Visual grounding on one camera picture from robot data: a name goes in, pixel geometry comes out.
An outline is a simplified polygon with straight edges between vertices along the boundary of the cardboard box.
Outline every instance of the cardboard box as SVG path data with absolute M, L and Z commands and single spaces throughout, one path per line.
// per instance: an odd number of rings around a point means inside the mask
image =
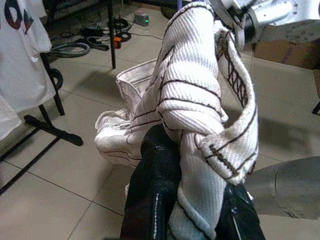
M 259 59 L 293 65 L 304 69 L 320 68 L 320 41 L 292 43 L 288 41 L 258 42 L 254 56 Z

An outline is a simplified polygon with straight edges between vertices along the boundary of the power adapter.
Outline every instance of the power adapter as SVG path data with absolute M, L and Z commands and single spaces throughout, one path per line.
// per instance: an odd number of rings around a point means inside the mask
M 142 27 L 149 25 L 149 14 L 146 13 L 134 13 L 134 23 Z

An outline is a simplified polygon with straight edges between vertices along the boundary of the orange object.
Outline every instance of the orange object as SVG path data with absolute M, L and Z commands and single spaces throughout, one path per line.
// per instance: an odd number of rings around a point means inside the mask
M 114 42 L 114 47 L 116 49 L 120 49 L 121 48 L 121 37 L 115 36 L 113 38 L 113 42 Z

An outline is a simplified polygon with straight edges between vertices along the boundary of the fabric fold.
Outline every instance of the fabric fold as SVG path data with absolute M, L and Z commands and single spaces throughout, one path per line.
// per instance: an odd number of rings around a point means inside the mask
M 109 125 L 111 118 L 102 130 L 98 127 L 97 148 L 114 163 L 124 156 L 110 156 L 103 149 L 121 149 L 129 161 L 139 162 L 144 135 L 159 123 L 179 144 L 182 177 L 168 239 L 215 239 L 227 182 L 237 185 L 243 181 L 257 157 L 255 94 L 233 39 L 232 33 L 214 20 L 210 5 L 186 5 L 169 21 L 156 62 L 117 76 L 129 109 L 122 120 L 127 121 L 125 129 L 112 132 L 122 122 Z M 239 119 L 227 129 L 219 71 L 243 106 Z

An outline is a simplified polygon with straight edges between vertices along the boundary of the tile floor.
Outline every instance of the tile floor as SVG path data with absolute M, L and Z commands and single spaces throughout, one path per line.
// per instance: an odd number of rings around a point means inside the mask
M 134 7 L 124 12 L 130 20 Z M 150 14 L 146 28 L 131 31 L 161 37 L 167 20 L 159 11 Z M 117 68 L 111 68 L 110 52 L 92 50 L 73 59 L 58 59 L 51 65 L 61 71 L 60 90 L 65 116 L 59 116 L 53 101 L 46 103 L 53 123 L 82 137 L 84 145 L 59 141 L 28 173 L 0 197 L 1 240 L 102 240 L 120 234 L 124 187 L 133 172 L 128 166 L 112 166 L 93 143 L 94 123 L 99 114 L 123 106 L 115 84 L 117 73 L 156 58 L 162 41 L 133 35 L 116 50 Z M 320 117 L 311 114 L 319 100 L 310 70 L 252 57 L 250 49 L 242 60 L 255 85 L 259 107 L 260 155 L 256 170 L 283 161 L 320 155 Z M 239 105 L 221 82 L 222 100 L 230 116 Z M 27 111 L 39 115 L 37 109 Z M 21 126 L 0 142 L 8 148 L 30 131 Z M 37 133 L 18 151 L 0 163 L 0 184 L 4 185 L 53 137 Z M 317 240 L 320 220 L 261 215 L 261 227 L 268 240 Z

